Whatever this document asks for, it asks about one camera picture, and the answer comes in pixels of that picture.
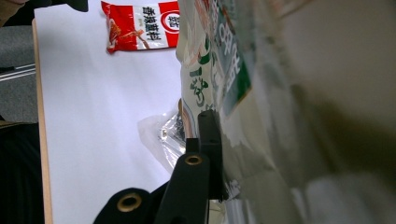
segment snack bag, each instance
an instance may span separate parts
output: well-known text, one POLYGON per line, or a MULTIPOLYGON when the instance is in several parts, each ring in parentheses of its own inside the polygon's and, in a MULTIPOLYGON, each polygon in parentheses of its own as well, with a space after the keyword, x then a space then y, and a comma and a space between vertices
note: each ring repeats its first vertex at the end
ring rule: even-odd
POLYGON ((184 129, 216 112, 223 223, 395 223, 390 1, 178 3, 184 129))
POLYGON ((146 6, 116 6, 102 2, 107 16, 107 51, 163 49, 177 45, 177 1, 146 6))

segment white table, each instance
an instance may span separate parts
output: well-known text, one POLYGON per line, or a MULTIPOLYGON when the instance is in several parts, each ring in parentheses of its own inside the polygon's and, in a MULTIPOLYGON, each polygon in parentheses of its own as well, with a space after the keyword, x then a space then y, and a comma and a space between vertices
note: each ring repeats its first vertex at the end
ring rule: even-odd
POLYGON ((47 224, 92 223, 114 193, 153 191, 170 176, 140 142, 137 122, 177 106, 175 50, 109 55, 106 39, 100 1, 88 13, 35 11, 47 224))

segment packaging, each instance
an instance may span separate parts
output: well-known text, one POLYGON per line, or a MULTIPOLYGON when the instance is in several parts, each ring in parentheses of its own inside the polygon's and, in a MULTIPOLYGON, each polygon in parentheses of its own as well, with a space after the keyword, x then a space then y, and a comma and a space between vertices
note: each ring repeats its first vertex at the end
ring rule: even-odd
POLYGON ((394 223, 393 3, 178 3, 186 137, 215 109, 225 222, 394 223))
POLYGON ((107 51, 163 49, 177 45, 177 1, 145 6, 116 6, 102 2, 107 17, 107 51))
POLYGON ((142 119, 137 127, 142 143, 172 174, 177 159, 186 153, 184 128, 178 110, 142 119))

